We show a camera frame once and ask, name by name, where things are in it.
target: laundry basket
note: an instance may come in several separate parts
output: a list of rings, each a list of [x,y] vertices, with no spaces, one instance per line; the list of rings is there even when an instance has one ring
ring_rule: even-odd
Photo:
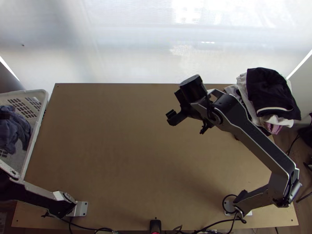
[[[0,94],[0,105],[11,105],[15,107],[15,112],[22,115],[32,126],[32,135],[27,151],[23,150],[20,139],[18,139],[15,145],[15,154],[9,154],[5,150],[0,149],[0,160],[19,172],[22,179],[26,174],[47,102],[48,93],[43,89],[14,91]]]

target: brown tabletop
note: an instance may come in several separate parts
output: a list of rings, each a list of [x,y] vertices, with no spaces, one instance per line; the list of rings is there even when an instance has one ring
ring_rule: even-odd
[[[207,85],[222,88],[225,85]],[[194,230],[227,219],[221,206],[230,193],[268,183],[270,171],[241,142],[214,127],[186,119],[167,124],[179,110],[169,84],[56,84],[25,180],[89,202],[79,225],[147,230],[183,224]],[[66,229],[45,210],[18,203],[12,226]],[[298,225],[293,206],[253,210],[234,228]],[[231,223],[215,228],[226,229]]]

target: blue cloth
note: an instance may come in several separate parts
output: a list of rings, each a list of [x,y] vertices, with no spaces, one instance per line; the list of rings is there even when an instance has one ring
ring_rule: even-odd
[[[27,150],[32,127],[22,115],[14,112],[13,106],[0,106],[0,148],[14,154],[15,143],[22,141],[23,150]]]

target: white cloth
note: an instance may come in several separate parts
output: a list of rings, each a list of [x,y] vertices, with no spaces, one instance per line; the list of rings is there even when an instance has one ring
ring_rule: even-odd
[[[237,79],[238,90],[241,93],[241,98],[243,99],[243,102],[245,103],[245,106],[251,116],[253,124],[257,126],[262,126],[260,118],[257,116],[256,110],[253,107],[254,105],[248,99],[247,85],[246,85],[247,72],[240,74],[239,77],[237,77],[236,79]]]
[[[278,117],[277,115],[266,115],[260,117],[261,122],[267,122],[275,125],[282,125],[291,128],[294,125],[293,119],[285,119],[283,117]]]
[[[243,102],[242,98],[240,95],[237,94],[237,90],[238,90],[238,87],[237,85],[230,85],[228,87],[225,87],[224,90],[226,91],[226,93],[228,94],[231,94],[233,95],[234,97],[236,97],[236,99],[239,101],[239,102]]]

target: pink cloth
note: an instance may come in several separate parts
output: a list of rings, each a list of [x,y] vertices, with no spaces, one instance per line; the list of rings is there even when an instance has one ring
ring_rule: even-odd
[[[266,128],[266,130],[268,130],[268,132],[276,135],[277,133],[280,132],[280,130],[282,129],[283,126],[264,122],[264,127]]]

